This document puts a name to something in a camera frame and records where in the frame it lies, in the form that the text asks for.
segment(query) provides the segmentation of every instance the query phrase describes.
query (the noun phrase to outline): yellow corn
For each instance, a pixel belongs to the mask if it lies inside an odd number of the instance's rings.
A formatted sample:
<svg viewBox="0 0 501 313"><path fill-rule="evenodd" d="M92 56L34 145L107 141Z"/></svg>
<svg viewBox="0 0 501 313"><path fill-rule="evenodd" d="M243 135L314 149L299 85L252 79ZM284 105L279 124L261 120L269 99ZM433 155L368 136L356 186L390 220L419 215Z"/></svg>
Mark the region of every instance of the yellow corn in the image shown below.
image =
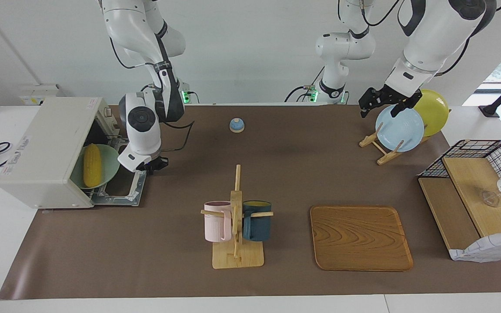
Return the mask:
<svg viewBox="0 0 501 313"><path fill-rule="evenodd" d="M95 144L90 144L84 151L84 171L82 173L84 184L92 188L102 182L102 157L100 149Z"/></svg>

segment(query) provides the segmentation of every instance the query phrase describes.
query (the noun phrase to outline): sticker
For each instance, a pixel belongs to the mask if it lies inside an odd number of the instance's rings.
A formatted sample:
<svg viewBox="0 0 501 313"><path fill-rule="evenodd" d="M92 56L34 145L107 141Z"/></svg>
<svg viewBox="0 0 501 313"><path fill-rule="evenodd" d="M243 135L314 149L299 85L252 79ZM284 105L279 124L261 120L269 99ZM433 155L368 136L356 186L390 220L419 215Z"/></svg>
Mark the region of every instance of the sticker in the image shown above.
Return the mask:
<svg viewBox="0 0 501 313"><path fill-rule="evenodd" d="M24 136L20 140L17 149L14 151L13 156L9 158L7 161L7 166L5 166L3 170L3 175L11 175L13 172L14 165L18 163L18 160L20 159L20 156L24 153L24 149L26 149L26 146L30 143L32 140L32 136Z"/></svg>
<svg viewBox="0 0 501 313"><path fill-rule="evenodd" d="M92 99L90 99L90 101L88 102L88 105L86 106L86 109L87 110L93 109L96 106L97 103L98 103L98 98L92 98Z"/></svg>
<svg viewBox="0 0 501 313"><path fill-rule="evenodd" d="M11 173L13 172L13 167L14 167L14 165L6 166L3 169L3 171L2 171L1 174L3 174L3 175L11 175Z"/></svg>

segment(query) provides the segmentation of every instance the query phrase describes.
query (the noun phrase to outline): wooden mug rack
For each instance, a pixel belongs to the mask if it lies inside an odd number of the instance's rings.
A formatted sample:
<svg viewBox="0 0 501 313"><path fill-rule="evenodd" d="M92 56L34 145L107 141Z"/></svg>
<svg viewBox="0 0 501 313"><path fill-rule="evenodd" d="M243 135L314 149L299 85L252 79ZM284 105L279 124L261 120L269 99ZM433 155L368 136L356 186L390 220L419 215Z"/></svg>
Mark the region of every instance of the wooden mug rack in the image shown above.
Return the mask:
<svg viewBox="0 0 501 313"><path fill-rule="evenodd" d="M240 267L258 267L264 265L264 248L262 242L243 239L243 192L240 190L241 165L235 171L235 190L231 191L231 231L229 241L212 244L212 267L220 269L237 269ZM222 212L201 210L201 214L224 217ZM273 216L273 212L257 212L250 217Z"/></svg>

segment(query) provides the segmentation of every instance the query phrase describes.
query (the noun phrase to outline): brown tablecloth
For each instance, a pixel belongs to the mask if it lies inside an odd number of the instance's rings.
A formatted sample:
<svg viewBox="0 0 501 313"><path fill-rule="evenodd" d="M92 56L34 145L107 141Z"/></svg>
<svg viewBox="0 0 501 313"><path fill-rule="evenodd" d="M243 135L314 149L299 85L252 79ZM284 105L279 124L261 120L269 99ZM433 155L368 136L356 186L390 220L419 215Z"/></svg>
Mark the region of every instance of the brown tablecloth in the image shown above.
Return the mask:
<svg viewBox="0 0 501 313"><path fill-rule="evenodd" d="M166 153L139 207L37 212L0 299L348 295L501 292L501 261L455 262L415 175L447 150L441 133L384 166L358 142L374 131L358 107L189 107L187 147ZM245 131L231 133L233 117ZM162 126L165 148L185 131ZM263 267L214 270L199 211L228 200L242 164L244 200L276 215ZM318 204L393 206L414 267L402 273L322 271L314 261L309 209Z"/></svg>

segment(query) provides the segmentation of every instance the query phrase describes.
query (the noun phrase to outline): wire basket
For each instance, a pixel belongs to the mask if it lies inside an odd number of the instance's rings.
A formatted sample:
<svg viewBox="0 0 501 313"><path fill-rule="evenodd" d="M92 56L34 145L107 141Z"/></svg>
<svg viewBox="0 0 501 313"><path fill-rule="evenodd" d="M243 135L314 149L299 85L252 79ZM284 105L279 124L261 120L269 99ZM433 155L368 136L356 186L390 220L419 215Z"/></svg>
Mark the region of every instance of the wire basket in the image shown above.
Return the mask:
<svg viewBox="0 0 501 313"><path fill-rule="evenodd" d="M461 140L419 174L419 177L450 178L444 166L444 158L485 158L501 178L501 140Z"/></svg>

